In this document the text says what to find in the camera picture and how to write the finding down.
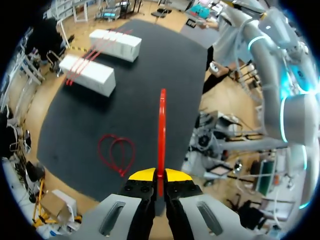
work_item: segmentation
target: table leg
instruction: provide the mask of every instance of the table leg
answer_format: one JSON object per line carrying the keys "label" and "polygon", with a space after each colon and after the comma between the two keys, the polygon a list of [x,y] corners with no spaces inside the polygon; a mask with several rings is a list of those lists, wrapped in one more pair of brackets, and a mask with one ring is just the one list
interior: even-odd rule
{"label": "table leg", "polygon": [[87,3],[86,2],[83,4],[83,11],[84,11],[84,20],[86,22],[88,22],[88,11],[87,11]]}
{"label": "table leg", "polygon": [[74,19],[74,22],[76,23],[76,22],[77,22],[76,7],[75,7],[75,6],[73,6],[73,7],[72,7],[72,10],[73,10],[73,19]]}

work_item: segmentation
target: chair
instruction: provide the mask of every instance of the chair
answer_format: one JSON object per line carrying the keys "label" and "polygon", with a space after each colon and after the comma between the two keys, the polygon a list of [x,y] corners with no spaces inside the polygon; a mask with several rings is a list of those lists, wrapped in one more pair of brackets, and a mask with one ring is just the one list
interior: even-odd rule
{"label": "chair", "polygon": [[164,19],[167,14],[170,14],[172,10],[167,8],[158,8],[156,11],[152,12],[151,15],[155,17],[155,24],[157,23],[158,19]]}
{"label": "chair", "polygon": [[231,210],[239,214],[241,225],[250,230],[254,230],[255,228],[261,229],[267,221],[267,218],[259,209],[251,207],[251,204],[261,205],[261,203],[248,200],[242,206],[239,206],[241,195],[239,193],[236,195],[238,196],[236,204],[230,199],[226,201],[231,204]]}
{"label": "chair", "polygon": [[59,77],[62,73],[61,68],[59,68],[59,63],[62,61],[61,57],[65,54],[66,47],[63,46],[58,50],[58,54],[50,50],[46,53],[46,58],[50,62],[50,71],[55,72],[56,76]]}

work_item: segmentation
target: red cable tie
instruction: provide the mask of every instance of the red cable tie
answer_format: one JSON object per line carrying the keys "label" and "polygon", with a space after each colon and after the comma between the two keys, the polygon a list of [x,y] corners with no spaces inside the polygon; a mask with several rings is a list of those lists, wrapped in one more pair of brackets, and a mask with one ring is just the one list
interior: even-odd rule
{"label": "red cable tie", "polygon": [[[126,169],[122,169],[122,168],[118,168],[117,171],[119,172],[120,176],[123,177],[127,171],[130,169],[130,167],[132,166],[132,164],[134,163],[134,160],[135,160],[135,157],[136,157],[136,150],[135,150],[135,145],[134,143],[126,138],[126,137],[119,137],[119,138],[116,138],[110,145],[110,148],[109,148],[109,156],[110,156],[110,159],[112,160],[112,162],[114,163],[115,160],[114,160],[114,157],[112,155],[112,148],[114,147],[114,145],[118,142],[120,142],[120,144],[122,144],[121,142],[127,142],[129,143],[129,145],[131,146],[131,149],[132,149],[132,155],[131,155],[131,159],[130,159],[130,162],[128,164],[128,166],[126,167]],[[125,158],[125,151],[124,151],[124,148],[123,148],[123,151],[122,151],[122,162],[124,162],[124,158]]]}
{"label": "red cable tie", "polygon": [[[113,138],[113,142],[111,143],[110,147],[109,147],[109,157],[110,157],[110,162],[108,162],[104,156],[102,155],[102,152],[101,152],[101,143],[104,139],[106,138]],[[123,145],[123,142],[127,142],[129,143],[129,145],[131,146],[131,149],[132,149],[132,155],[131,155],[131,159],[130,159],[130,162],[128,164],[128,166],[125,168],[125,148],[124,148],[124,145]],[[116,143],[120,143],[121,144],[121,152],[122,152],[122,158],[121,158],[121,166],[118,167],[116,162],[115,162],[115,159],[112,155],[112,148],[114,147],[114,145]],[[100,157],[100,159],[102,160],[102,162],[104,164],[106,164],[110,169],[118,172],[120,174],[121,177],[124,177],[127,173],[127,171],[130,169],[130,167],[132,166],[134,160],[135,160],[135,157],[136,157],[136,149],[135,149],[135,145],[134,143],[126,138],[126,137],[117,137],[116,135],[114,134],[106,134],[104,136],[102,136],[102,138],[99,140],[98,142],[98,155]]]}

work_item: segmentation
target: person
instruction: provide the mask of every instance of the person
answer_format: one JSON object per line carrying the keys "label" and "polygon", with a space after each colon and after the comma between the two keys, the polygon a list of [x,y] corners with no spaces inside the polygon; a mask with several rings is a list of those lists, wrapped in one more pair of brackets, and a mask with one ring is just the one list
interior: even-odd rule
{"label": "person", "polygon": [[33,21],[33,31],[29,36],[25,54],[30,54],[33,49],[37,49],[43,65],[48,63],[47,53],[53,51],[59,53],[61,48],[66,45],[60,33],[57,31],[57,20],[55,18],[43,19],[40,14]]}
{"label": "person", "polygon": [[[200,24],[201,29],[211,28],[218,30],[220,33],[219,39],[212,44],[207,50],[206,71],[209,70],[211,75],[207,78],[203,85],[202,94],[207,93],[218,83],[222,82],[231,72],[235,71],[237,66],[234,59],[234,44],[238,29],[234,27],[229,16],[232,15],[231,7],[224,5],[217,21],[211,18],[206,19],[206,22]],[[238,62],[240,66],[248,63],[251,60],[251,54],[248,51],[246,42],[242,39],[238,47]],[[210,68],[210,63],[218,68],[218,72],[214,72]]]}

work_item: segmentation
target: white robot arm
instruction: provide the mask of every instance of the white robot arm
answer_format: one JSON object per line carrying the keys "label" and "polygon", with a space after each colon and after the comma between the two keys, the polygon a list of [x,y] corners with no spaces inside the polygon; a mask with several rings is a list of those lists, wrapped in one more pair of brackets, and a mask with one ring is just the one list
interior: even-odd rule
{"label": "white robot arm", "polygon": [[229,9],[230,18],[239,28],[239,35],[246,41],[256,63],[262,84],[263,133],[288,143],[291,152],[300,150],[291,154],[287,161],[292,167],[302,164],[306,171],[301,200],[301,206],[305,207],[319,177],[316,94],[320,89],[315,62],[278,9],[264,11],[258,1],[223,1],[233,8]]}

